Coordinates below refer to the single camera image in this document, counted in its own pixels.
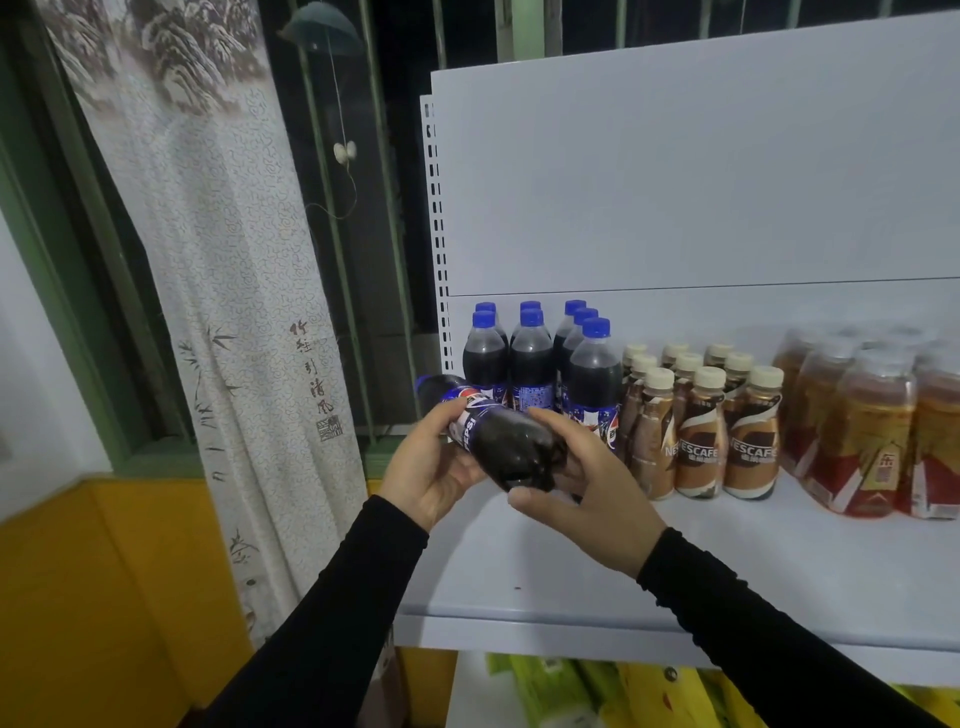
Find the shelf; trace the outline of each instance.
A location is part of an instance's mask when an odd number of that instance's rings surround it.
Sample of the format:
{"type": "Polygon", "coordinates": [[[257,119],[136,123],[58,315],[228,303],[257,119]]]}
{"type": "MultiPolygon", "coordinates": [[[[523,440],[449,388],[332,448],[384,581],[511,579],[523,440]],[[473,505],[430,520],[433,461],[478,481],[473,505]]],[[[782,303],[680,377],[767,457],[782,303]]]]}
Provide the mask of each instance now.
{"type": "MultiPolygon", "coordinates": [[[[891,682],[960,685],[960,527],[831,514],[784,473],[773,496],[658,504],[757,592],[891,682]]],[[[430,537],[397,644],[709,665],[673,616],[619,573],[511,509],[490,482],[430,537]]]]}
{"type": "Polygon", "coordinates": [[[510,671],[487,674],[484,652],[461,652],[453,676],[446,728],[526,728],[510,671]]]}

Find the held pepsi bottle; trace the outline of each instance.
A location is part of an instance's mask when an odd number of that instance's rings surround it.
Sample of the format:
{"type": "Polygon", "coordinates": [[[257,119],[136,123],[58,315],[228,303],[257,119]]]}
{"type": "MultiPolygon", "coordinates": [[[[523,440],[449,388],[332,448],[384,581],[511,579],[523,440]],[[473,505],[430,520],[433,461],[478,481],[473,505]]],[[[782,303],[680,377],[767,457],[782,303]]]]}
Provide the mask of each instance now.
{"type": "Polygon", "coordinates": [[[481,301],[474,307],[474,310],[493,312],[494,327],[496,328],[496,332],[500,334],[500,338],[503,339],[503,346],[508,346],[507,332],[504,331],[503,327],[500,325],[500,314],[496,312],[496,303],[493,301],[481,301]]]}
{"type": "MultiPolygon", "coordinates": [[[[540,302],[539,302],[539,301],[521,301],[521,302],[520,302],[520,315],[521,315],[521,316],[523,315],[523,312],[524,312],[527,308],[536,308],[537,310],[542,310],[542,309],[540,309],[540,302]]],[[[514,332],[513,332],[512,334],[510,334],[510,343],[511,343],[511,344],[514,343],[514,339],[516,339],[516,335],[519,333],[521,326],[523,326],[522,323],[517,324],[517,325],[514,327],[514,332]]]]}
{"type": "Polygon", "coordinates": [[[580,342],[584,340],[584,321],[597,316],[596,308],[578,308],[573,312],[573,330],[566,336],[566,341],[560,349],[560,360],[557,368],[560,370],[560,411],[570,414],[570,402],[567,398],[567,389],[570,386],[570,356],[580,342]]]}
{"type": "Polygon", "coordinates": [[[566,442],[529,415],[491,400],[458,376],[422,376],[417,398],[424,412],[444,400],[466,398],[467,409],[447,434],[471,453],[503,490],[516,485],[551,491],[553,473],[566,464],[566,442]]]}
{"type": "Polygon", "coordinates": [[[507,400],[509,355],[495,326],[492,311],[473,312],[473,328],[464,347],[464,375],[470,384],[503,404],[507,400]]]}
{"type": "Polygon", "coordinates": [[[520,331],[510,346],[510,386],[514,409],[553,407],[553,345],[543,325],[543,311],[520,311],[520,331]]]}
{"type": "Polygon", "coordinates": [[[610,344],[610,319],[587,319],[583,329],[584,340],[570,356],[568,367],[569,417],[589,427],[613,450],[623,364],[610,344]]]}
{"type": "Polygon", "coordinates": [[[556,386],[554,391],[553,408],[561,412],[561,392],[563,381],[560,378],[561,353],[564,347],[566,337],[573,331],[573,314],[578,308],[586,308],[587,302],[582,299],[570,299],[564,303],[564,319],[557,327],[557,332],[553,335],[553,366],[556,370],[556,386]]]}

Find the mountain painting on curtain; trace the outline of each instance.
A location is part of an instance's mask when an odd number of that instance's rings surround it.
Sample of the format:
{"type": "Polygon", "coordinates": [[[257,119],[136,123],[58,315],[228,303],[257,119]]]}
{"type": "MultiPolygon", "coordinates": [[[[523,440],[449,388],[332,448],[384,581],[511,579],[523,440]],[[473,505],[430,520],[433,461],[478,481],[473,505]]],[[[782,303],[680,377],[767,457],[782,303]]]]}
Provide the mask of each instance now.
{"type": "Polygon", "coordinates": [[[259,645],[366,492],[256,5],[38,4],[147,252],[259,645]]]}

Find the forearm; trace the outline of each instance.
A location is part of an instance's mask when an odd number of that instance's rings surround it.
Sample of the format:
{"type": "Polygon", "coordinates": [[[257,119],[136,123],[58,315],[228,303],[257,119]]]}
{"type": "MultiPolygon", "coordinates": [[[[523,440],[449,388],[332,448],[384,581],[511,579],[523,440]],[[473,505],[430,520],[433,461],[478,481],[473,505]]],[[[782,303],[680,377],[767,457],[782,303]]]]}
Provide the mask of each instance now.
{"type": "Polygon", "coordinates": [[[637,583],[724,670],[770,728],[940,725],[775,609],[722,562],[667,529],[637,583]]]}
{"type": "Polygon", "coordinates": [[[205,712],[208,726],[352,725],[426,532],[374,496],[293,614],[205,712]]]}

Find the white curtain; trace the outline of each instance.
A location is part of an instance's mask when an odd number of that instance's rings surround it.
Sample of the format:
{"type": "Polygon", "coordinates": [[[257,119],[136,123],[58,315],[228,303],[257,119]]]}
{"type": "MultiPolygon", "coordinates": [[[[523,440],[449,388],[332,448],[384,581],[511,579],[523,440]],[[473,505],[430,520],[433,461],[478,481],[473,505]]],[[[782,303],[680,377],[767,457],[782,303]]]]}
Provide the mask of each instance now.
{"type": "Polygon", "coordinates": [[[253,0],[41,0],[146,248],[251,638],[365,497],[253,0]]]}

